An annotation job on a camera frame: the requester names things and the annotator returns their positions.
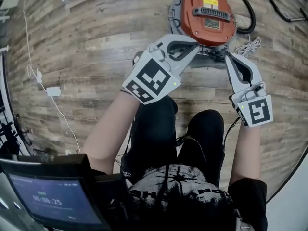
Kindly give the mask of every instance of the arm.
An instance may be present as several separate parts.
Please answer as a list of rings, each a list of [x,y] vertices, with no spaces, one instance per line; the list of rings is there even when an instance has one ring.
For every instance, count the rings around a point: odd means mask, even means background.
[[[92,169],[113,173],[116,155],[126,137],[140,102],[120,92],[87,137],[83,146]]]
[[[260,178],[260,126],[241,124],[229,185],[243,178]]]

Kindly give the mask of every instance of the orange device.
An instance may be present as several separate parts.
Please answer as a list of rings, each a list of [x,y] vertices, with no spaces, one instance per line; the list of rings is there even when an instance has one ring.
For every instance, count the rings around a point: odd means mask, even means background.
[[[227,0],[182,0],[180,22],[185,34],[208,47],[226,44],[236,33]]]
[[[201,45],[198,55],[203,66],[223,63],[236,25],[227,0],[174,0],[169,9],[173,34],[190,36]]]

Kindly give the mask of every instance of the black hose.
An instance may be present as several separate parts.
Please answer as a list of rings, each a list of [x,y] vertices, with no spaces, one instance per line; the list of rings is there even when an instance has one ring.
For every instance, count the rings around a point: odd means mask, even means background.
[[[253,10],[253,8],[251,7],[250,3],[248,2],[248,0],[242,0],[244,2],[244,4],[246,5],[249,14],[250,14],[250,18],[251,18],[251,24],[249,26],[249,28],[247,29],[243,29],[243,28],[237,28],[237,32],[239,34],[250,34],[254,31],[254,29],[256,28],[256,15],[255,12]]]
[[[280,9],[279,9],[279,8],[277,7],[277,5],[275,4],[274,0],[269,0],[269,1],[270,1],[270,3],[273,5],[274,10],[277,12],[277,14],[278,14],[284,21],[286,21],[286,22],[293,22],[293,19],[289,19],[289,18],[285,17],[285,16],[283,15],[283,13],[281,13]]]

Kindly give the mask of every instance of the yellow warning label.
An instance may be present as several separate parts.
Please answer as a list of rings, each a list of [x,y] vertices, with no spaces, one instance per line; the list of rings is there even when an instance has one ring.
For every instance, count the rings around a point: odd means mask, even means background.
[[[217,0],[203,0],[203,4],[204,3],[218,6],[218,1]]]

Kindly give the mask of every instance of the graphic t-shirt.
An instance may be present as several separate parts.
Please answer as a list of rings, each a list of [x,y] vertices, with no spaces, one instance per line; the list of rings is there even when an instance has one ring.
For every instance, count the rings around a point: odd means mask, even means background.
[[[238,213],[256,231],[266,231],[266,184],[242,179],[228,192],[186,165],[149,170],[129,189],[135,220],[147,230],[235,230]]]

